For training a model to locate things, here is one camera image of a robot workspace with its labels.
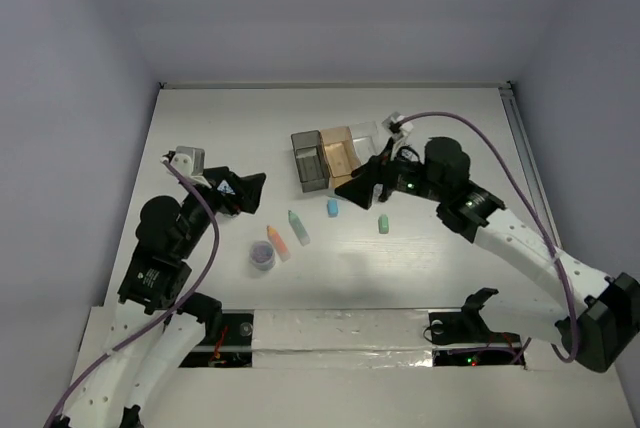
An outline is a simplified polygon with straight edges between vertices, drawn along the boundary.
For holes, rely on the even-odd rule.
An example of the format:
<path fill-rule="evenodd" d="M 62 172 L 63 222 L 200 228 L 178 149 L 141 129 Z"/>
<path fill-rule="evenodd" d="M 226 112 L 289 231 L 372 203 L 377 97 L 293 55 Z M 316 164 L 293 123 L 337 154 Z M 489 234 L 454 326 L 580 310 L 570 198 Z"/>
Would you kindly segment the orange highlighter pen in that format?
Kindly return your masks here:
<path fill-rule="evenodd" d="M 269 242 L 273 245 L 280 260 L 282 262 L 288 261 L 291 257 L 291 254 L 285 242 L 281 238 L 279 232 L 271 225 L 267 226 L 266 232 L 267 232 L 267 237 L 269 239 Z"/>

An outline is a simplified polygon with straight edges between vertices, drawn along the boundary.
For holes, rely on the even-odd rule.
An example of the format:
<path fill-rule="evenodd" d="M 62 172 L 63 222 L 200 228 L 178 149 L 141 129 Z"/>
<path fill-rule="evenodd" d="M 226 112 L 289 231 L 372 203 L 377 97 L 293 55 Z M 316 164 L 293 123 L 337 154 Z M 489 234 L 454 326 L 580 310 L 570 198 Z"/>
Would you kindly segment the green highlighter pen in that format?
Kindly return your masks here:
<path fill-rule="evenodd" d="M 288 211 L 288 222 L 299 243 L 302 246 L 308 245 L 310 243 L 310 236 L 299 216 L 291 210 Z"/>

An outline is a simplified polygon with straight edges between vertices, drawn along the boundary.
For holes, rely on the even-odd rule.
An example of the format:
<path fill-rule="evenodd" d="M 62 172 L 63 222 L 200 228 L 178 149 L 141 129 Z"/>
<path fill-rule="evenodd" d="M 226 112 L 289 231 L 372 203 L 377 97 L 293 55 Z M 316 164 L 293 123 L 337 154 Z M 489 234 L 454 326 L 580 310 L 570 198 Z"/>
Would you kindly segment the paper clip tub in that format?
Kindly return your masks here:
<path fill-rule="evenodd" d="M 258 270 L 269 271 L 276 265 L 276 252 L 268 241 L 256 241 L 249 250 L 250 263 Z"/>

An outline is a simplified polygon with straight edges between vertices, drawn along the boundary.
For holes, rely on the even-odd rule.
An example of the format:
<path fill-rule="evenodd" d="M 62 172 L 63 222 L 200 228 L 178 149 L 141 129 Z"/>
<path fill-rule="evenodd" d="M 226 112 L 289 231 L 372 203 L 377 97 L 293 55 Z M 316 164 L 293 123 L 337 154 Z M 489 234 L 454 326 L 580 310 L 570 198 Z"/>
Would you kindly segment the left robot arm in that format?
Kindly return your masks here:
<path fill-rule="evenodd" d="M 185 285 L 187 260 L 206 230 L 219 229 L 216 214 L 257 211 L 266 176 L 239 177 L 227 167 L 169 171 L 188 194 L 144 204 L 106 345 L 62 395 L 48 427 L 143 426 L 188 353 L 225 335 L 220 301 Z"/>

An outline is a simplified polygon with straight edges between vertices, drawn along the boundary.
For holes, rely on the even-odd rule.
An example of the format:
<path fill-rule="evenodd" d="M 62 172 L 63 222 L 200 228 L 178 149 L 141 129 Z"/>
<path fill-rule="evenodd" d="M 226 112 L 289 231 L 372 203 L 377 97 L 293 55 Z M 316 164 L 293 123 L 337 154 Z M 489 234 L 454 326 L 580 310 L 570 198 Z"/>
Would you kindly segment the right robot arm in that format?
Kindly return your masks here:
<path fill-rule="evenodd" d="M 581 366 L 606 372 L 639 334 L 639 283 L 594 269 L 526 226 L 498 197 L 470 179 L 470 158 L 454 139 L 435 137 L 421 161 L 387 142 L 383 151 L 354 170 L 337 196 L 363 209 L 394 192 L 436 202 L 436 215 L 450 231 L 508 263 L 557 303 L 549 311 L 518 308 L 497 318 L 485 306 L 460 316 L 462 332 L 482 340 L 502 330 L 561 345 Z"/>

